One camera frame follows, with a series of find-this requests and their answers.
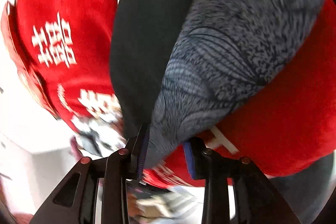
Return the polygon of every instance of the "black fabric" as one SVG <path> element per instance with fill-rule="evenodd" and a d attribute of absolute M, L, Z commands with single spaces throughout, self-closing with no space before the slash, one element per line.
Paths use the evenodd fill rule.
<path fill-rule="evenodd" d="M 111 42 L 110 75 L 124 135 L 150 122 L 172 48 L 192 0 L 120 0 Z"/>
<path fill-rule="evenodd" d="M 332 153 L 299 173 L 270 180 L 302 224 L 312 223 L 327 201 L 333 162 Z"/>

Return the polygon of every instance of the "rivet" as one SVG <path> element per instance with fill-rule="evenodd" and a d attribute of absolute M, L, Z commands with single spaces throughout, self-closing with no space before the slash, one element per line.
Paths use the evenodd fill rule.
<path fill-rule="evenodd" d="M 206 148 L 206 149 L 203 150 L 203 153 L 206 154 L 206 155 L 210 155 L 212 153 L 212 149 Z"/>
<path fill-rule="evenodd" d="M 241 162 L 242 162 L 243 164 L 249 164 L 249 163 L 251 162 L 251 160 L 250 160 L 250 158 L 248 158 L 248 157 L 242 157 L 242 158 L 241 158 Z"/>
<path fill-rule="evenodd" d="M 128 149 L 127 148 L 122 148 L 122 149 L 119 149 L 119 155 L 127 155 L 128 154 Z"/>
<path fill-rule="evenodd" d="M 88 164 L 90 162 L 91 158 L 89 157 L 83 157 L 81 158 L 81 164 Z"/>

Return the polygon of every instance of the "red shirt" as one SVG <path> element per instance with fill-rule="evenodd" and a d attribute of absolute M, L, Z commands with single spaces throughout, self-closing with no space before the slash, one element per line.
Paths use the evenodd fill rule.
<path fill-rule="evenodd" d="M 99 115 L 116 106 L 108 67 L 117 4 L 117 0 L 16 0 L 16 6 L 8 9 L 16 39 L 11 37 L 7 41 L 14 42 L 6 44 L 20 78 L 43 107 L 75 131 L 73 115 Z M 2 21 L 6 36 L 5 14 Z M 17 49 L 24 65 L 17 60 Z"/>

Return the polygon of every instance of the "gray knit fabric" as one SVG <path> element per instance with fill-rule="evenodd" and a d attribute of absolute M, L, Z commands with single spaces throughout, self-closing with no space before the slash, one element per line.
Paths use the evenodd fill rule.
<path fill-rule="evenodd" d="M 269 83 L 294 57 L 323 2 L 194 0 L 155 103 L 146 167 Z"/>

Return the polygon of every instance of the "red fabric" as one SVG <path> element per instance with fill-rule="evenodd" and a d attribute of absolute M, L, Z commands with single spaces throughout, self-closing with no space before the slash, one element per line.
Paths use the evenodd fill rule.
<path fill-rule="evenodd" d="M 37 74 L 42 81 L 38 99 L 45 97 L 53 111 L 75 131 L 71 122 L 74 114 L 89 116 L 87 109 L 104 112 L 112 104 L 114 92 L 108 67 L 116 8 L 117 0 L 17 0 L 12 8 L 16 17 L 12 29 L 17 29 L 13 32 L 22 49 L 14 51 L 12 59 L 18 69 L 20 58 L 26 60 L 22 70 L 25 78 L 34 82 Z M 86 92 L 89 106 L 79 101 L 81 90 Z M 45 101 L 39 103 L 47 108 Z"/>
<path fill-rule="evenodd" d="M 336 6 L 326 0 L 315 26 L 294 59 L 261 92 L 217 127 L 239 152 L 263 173 L 286 176 L 307 168 L 336 149 Z M 207 141 L 210 131 L 202 134 Z M 193 186 L 181 146 L 162 168 L 147 171 L 150 183 L 161 188 L 179 176 Z"/>

